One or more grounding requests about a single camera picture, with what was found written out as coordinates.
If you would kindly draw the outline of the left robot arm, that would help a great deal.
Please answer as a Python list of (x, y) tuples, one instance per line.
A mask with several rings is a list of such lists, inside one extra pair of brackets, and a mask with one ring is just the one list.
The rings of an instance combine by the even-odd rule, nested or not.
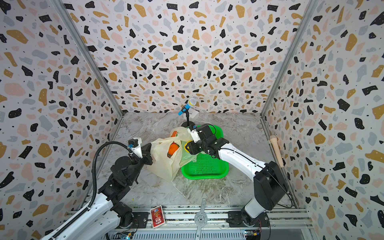
[[(97, 186), (97, 159), (109, 145), (118, 145), (128, 154), (118, 158), (111, 167), (111, 175), (101, 186)], [(126, 239), (131, 239), (138, 229), (147, 226), (149, 214), (133, 213), (122, 199), (138, 182), (145, 165), (153, 163), (150, 143), (141, 145), (141, 139), (130, 139), (129, 144), (110, 141), (96, 151), (92, 163), (93, 192), (90, 201), (51, 233), (45, 240), (98, 240), (116, 228), (123, 229)]]

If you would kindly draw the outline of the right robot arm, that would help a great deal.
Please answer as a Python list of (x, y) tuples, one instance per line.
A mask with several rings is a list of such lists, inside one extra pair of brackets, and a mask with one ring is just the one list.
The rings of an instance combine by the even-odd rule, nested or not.
[(188, 132), (192, 140), (186, 143), (187, 152), (225, 161), (252, 180), (254, 196), (240, 211), (240, 224), (254, 226), (260, 214), (273, 210), (287, 194), (286, 181), (276, 162), (265, 163), (245, 154), (228, 140), (217, 138), (207, 124), (190, 126)]

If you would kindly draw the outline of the orange tangerine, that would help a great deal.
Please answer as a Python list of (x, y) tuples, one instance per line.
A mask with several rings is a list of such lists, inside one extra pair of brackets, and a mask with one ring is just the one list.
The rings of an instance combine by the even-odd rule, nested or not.
[(169, 158), (171, 158), (174, 153), (180, 148), (180, 146), (178, 144), (176, 144), (175, 142), (173, 142), (170, 146), (169, 146), (169, 149), (168, 149), (168, 152), (167, 152), (167, 156)]

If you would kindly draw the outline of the cream plastic bag orange print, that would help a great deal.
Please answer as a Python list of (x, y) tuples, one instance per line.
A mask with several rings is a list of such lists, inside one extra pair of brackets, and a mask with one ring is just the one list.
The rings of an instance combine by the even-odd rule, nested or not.
[(178, 127), (171, 131), (168, 138), (158, 138), (152, 142), (151, 157), (153, 164), (147, 169), (159, 178), (172, 182), (180, 168), (197, 160), (185, 145), (193, 140), (187, 128)]

